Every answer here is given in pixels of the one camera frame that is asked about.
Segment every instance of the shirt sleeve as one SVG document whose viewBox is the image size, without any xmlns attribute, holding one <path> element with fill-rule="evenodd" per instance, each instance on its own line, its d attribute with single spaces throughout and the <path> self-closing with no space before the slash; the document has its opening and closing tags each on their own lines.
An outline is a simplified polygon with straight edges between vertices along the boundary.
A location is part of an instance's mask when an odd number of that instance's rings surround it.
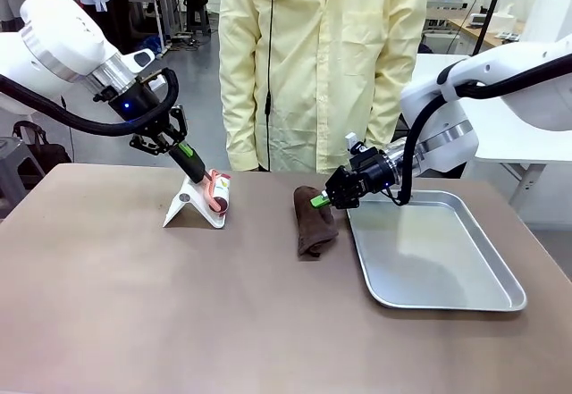
<svg viewBox="0 0 572 394">
<path fill-rule="evenodd" d="M 375 68 L 375 92 L 366 143 L 391 142 L 400 117 L 401 90 L 411 81 L 425 24 L 427 0 L 389 0 L 389 33 Z"/>
<path fill-rule="evenodd" d="M 258 167 L 255 142 L 255 51 L 260 39 L 254 0 L 221 0 L 221 99 L 231 167 Z"/>
</svg>

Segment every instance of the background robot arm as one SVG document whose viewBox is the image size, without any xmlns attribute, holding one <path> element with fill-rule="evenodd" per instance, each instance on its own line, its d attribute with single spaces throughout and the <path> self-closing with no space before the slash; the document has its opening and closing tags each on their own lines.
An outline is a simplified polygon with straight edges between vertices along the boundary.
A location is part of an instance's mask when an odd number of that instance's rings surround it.
<svg viewBox="0 0 572 394">
<path fill-rule="evenodd" d="M 132 147 L 168 153 L 195 183 L 209 180 L 205 164 L 184 140 L 187 126 L 182 109 L 174 106 L 179 94 L 174 72 L 165 68 L 139 76 L 155 59 L 150 50 L 120 54 L 72 0 L 26 0 L 21 17 L 20 32 L 0 34 L 1 107 L 19 114 L 40 111 L 94 135 L 133 134 Z M 125 122 L 93 122 L 53 102 L 76 82 Z M 160 101 L 152 88 L 165 82 L 167 96 Z"/>
<path fill-rule="evenodd" d="M 383 192 L 397 205 L 411 197 L 412 178 L 433 169 L 448 172 L 475 155 L 478 139 L 462 97 L 501 96 L 524 122 L 543 130 L 572 130 L 572 36 L 552 44 L 515 43 L 456 63 L 439 77 L 407 86 L 401 108 L 411 130 L 384 151 L 351 141 L 351 170 L 340 167 L 313 203 L 340 209 L 359 206 L 367 193 Z M 389 187 L 401 185 L 394 197 Z"/>
</svg>

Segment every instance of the yellow shirt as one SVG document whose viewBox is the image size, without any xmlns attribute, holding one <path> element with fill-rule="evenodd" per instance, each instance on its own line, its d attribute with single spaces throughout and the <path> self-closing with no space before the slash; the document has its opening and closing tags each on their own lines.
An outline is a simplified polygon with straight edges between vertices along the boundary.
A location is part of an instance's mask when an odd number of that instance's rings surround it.
<svg viewBox="0 0 572 394">
<path fill-rule="evenodd" d="M 426 0 L 274 0 L 273 171 L 331 172 L 345 136 L 391 141 Z M 222 0 L 221 90 L 234 170 L 267 167 L 265 100 L 271 0 Z"/>
</svg>

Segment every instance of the folded brown cloth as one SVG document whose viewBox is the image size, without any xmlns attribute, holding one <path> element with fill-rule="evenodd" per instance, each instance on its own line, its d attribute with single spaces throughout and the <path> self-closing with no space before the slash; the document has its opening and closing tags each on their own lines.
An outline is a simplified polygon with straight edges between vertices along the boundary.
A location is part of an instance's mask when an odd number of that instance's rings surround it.
<svg viewBox="0 0 572 394">
<path fill-rule="evenodd" d="M 298 218 L 298 255 L 319 258 L 324 244 L 338 236 L 336 222 L 329 206 L 315 209 L 310 200 L 320 191 L 311 187 L 298 187 L 294 191 L 294 207 Z"/>
</svg>

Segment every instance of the silver baking tray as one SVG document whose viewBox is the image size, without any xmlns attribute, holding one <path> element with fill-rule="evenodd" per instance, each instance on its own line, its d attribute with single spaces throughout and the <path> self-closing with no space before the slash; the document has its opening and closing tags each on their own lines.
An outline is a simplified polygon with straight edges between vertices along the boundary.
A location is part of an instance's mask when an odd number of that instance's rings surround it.
<svg viewBox="0 0 572 394">
<path fill-rule="evenodd" d="M 463 201 L 414 191 L 397 207 L 371 195 L 348 211 L 366 284 L 388 307 L 517 312 L 526 293 Z"/>
</svg>

